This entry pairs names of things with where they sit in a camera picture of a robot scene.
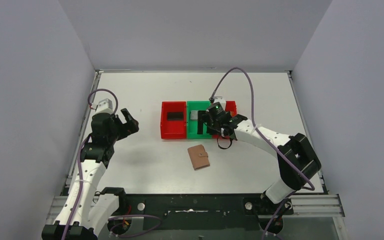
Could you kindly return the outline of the green plastic bin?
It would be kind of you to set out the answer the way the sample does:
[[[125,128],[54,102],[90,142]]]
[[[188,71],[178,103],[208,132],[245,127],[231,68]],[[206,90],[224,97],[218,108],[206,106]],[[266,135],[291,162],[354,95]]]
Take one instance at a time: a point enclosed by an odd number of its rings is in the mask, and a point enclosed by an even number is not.
[[[211,139],[212,136],[207,133],[207,127],[202,126],[202,134],[198,134],[199,120],[198,112],[205,111],[210,106],[207,101],[187,101],[186,102],[186,137],[189,140]]]

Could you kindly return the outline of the tan leather card holder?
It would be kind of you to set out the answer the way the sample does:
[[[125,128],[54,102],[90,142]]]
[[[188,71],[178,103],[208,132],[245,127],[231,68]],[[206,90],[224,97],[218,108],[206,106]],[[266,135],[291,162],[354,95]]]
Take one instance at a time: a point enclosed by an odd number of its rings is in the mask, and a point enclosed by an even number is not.
[[[202,144],[189,147],[187,152],[194,170],[210,166],[208,153]]]

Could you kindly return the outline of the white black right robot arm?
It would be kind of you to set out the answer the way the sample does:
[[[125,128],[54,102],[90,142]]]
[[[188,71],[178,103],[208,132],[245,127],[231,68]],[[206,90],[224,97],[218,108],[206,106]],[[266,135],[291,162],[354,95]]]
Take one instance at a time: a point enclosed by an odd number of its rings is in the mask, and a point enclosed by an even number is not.
[[[309,139],[302,133],[282,134],[257,126],[246,116],[231,115],[219,103],[197,112],[199,135],[206,131],[231,142],[251,144],[277,159],[280,177],[262,194],[273,204],[279,204],[294,192],[309,185],[314,190],[311,178],[322,168]]]

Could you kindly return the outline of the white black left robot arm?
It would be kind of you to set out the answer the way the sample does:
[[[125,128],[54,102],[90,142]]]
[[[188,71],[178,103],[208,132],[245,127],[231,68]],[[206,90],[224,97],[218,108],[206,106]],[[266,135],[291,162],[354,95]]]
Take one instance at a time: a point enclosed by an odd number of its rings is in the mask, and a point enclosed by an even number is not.
[[[108,169],[117,141],[139,131],[139,123],[126,108],[125,122],[115,113],[99,112],[92,117],[91,133],[77,151],[77,176],[62,210],[52,224],[43,227],[43,240],[96,240],[108,218],[126,206],[122,187],[105,187],[102,199],[92,205],[99,182]]]

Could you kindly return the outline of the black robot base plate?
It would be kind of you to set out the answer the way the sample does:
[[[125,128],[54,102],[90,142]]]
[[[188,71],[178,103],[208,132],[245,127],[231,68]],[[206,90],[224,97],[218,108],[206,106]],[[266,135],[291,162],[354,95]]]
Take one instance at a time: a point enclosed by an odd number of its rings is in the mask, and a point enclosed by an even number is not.
[[[127,194],[121,207],[104,228],[114,234],[126,234],[133,228],[133,216],[143,220],[140,230],[227,230],[258,231],[278,234],[284,216],[292,215],[291,200],[283,206],[259,193],[224,194]]]

